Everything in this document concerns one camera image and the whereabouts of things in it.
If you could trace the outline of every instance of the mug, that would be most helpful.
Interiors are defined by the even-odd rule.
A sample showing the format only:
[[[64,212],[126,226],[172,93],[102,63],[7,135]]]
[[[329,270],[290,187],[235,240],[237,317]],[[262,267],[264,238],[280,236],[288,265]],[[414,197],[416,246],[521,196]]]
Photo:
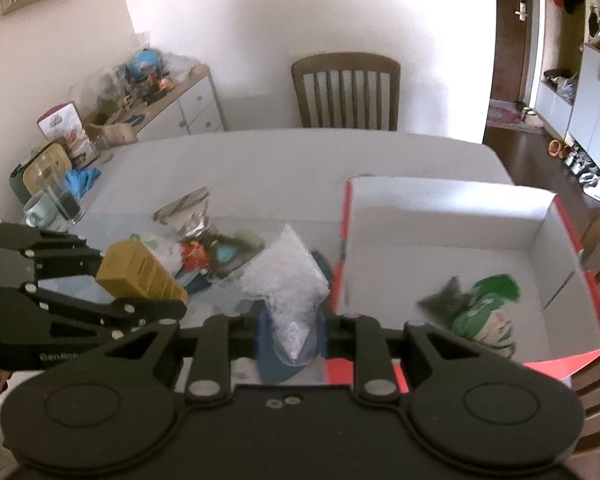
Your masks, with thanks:
[[[57,214],[56,205],[44,191],[37,192],[24,206],[25,222],[29,227],[47,228]]]

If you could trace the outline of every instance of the red and white box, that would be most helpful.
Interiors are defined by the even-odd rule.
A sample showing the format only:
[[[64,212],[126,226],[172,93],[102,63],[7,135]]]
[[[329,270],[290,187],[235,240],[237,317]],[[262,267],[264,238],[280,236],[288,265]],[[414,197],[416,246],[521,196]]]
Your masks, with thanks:
[[[600,294],[580,263],[580,241],[547,190],[405,177],[347,183],[342,259],[333,306],[375,317],[384,328],[431,322],[419,307],[453,276],[467,292],[509,274],[520,300],[512,319],[513,359],[559,380],[600,355]],[[328,364],[331,383],[350,366]]]

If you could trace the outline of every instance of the silver bolt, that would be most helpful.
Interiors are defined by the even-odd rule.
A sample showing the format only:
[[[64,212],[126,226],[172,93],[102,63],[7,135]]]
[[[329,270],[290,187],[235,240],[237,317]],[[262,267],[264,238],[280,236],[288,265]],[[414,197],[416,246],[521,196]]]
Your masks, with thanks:
[[[285,404],[288,404],[289,406],[297,406],[298,404],[302,403],[302,399],[301,397],[295,396],[295,395],[289,395],[285,397]]]
[[[220,393],[220,384],[215,381],[193,381],[189,385],[189,393],[197,397],[213,397]]]
[[[272,410],[279,410],[280,408],[284,408],[285,403],[280,399],[269,399],[265,402],[267,408],[271,408]]]
[[[398,387],[395,383],[385,379],[373,379],[365,384],[365,391],[376,397],[387,397],[393,394]]]

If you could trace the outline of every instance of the yellow box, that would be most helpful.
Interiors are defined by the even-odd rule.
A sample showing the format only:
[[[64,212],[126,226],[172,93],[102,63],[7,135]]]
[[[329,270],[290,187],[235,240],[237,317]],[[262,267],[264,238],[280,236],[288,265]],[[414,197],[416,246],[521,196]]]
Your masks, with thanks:
[[[109,246],[96,282],[114,298],[187,302],[187,292],[138,240],[122,240]]]

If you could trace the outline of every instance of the blue cloth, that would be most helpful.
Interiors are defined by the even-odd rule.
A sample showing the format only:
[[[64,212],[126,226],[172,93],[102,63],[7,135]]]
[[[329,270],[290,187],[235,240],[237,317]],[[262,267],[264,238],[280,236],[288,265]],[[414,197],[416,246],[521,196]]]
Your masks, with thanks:
[[[64,178],[71,192],[80,200],[101,174],[102,172],[98,168],[83,168],[82,170],[67,171]]]

